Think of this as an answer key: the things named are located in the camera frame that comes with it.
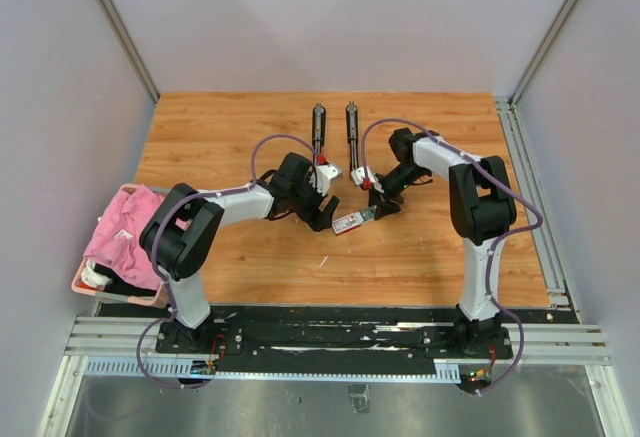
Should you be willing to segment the small white staple tray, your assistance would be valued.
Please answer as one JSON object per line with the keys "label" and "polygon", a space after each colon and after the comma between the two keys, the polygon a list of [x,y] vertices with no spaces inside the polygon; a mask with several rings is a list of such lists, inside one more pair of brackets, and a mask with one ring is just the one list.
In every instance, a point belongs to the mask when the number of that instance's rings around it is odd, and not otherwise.
{"label": "small white staple tray", "polygon": [[368,223],[370,221],[373,221],[375,219],[376,207],[371,206],[364,210],[361,210],[360,214],[362,218],[362,223]]}

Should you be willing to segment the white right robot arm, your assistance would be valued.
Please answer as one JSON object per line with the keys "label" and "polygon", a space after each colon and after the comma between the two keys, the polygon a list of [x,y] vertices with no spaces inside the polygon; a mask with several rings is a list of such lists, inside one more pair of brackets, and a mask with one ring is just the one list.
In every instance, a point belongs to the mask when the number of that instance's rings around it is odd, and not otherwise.
{"label": "white right robot arm", "polygon": [[361,186],[381,218],[401,209],[402,192],[418,179],[437,175],[448,183],[451,222],[464,249],[464,285],[451,339],[463,356],[477,356],[501,329],[494,291],[502,236],[517,217],[504,161],[469,154],[437,134],[408,128],[394,131],[389,146],[396,167],[382,175],[363,165]]}

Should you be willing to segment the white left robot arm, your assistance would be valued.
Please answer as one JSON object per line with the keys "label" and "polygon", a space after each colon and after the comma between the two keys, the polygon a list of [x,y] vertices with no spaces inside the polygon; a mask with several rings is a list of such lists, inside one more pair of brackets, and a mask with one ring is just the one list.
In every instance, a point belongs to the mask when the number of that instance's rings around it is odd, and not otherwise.
{"label": "white left robot arm", "polygon": [[249,220],[275,221],[294,214],[312,231],[329,229],[339,198],[329,197],[342,170],[322,157],[312,161],[290,152],[280,166],[237,188],[198,191],[180,183],[166,195],[140,237],[152,270],[169,296],[169,323],[190,351],[207,350],[214,328],[201,268],[217,232]]}

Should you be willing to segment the red white staple box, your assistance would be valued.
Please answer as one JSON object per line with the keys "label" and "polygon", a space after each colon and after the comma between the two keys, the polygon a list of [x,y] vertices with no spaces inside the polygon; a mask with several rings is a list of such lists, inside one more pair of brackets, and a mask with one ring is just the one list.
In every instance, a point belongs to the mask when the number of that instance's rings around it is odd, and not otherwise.
{"label": "red white staple box", "polygon": [[364,222],[364,217],[360,212],[350,213],[332,222],[332,229],[336,236],[343,235],[359,228]]}

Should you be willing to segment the black stapler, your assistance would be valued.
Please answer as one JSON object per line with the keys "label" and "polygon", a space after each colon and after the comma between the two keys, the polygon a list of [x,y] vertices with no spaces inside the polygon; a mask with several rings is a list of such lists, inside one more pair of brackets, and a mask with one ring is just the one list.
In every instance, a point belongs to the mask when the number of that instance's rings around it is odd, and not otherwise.
{"label": "black stapler", "polygon": [[316,156],[319,156],[324,148],[326,136],[326,108],[317,103],[312,111],[312,145]]}
{"label": "black stapler", "polygon": [[360,166],[359,151],[359,113],[357,105],[351,101],[345,108],[347,144],[349,147],[349,168],[356,171]]}

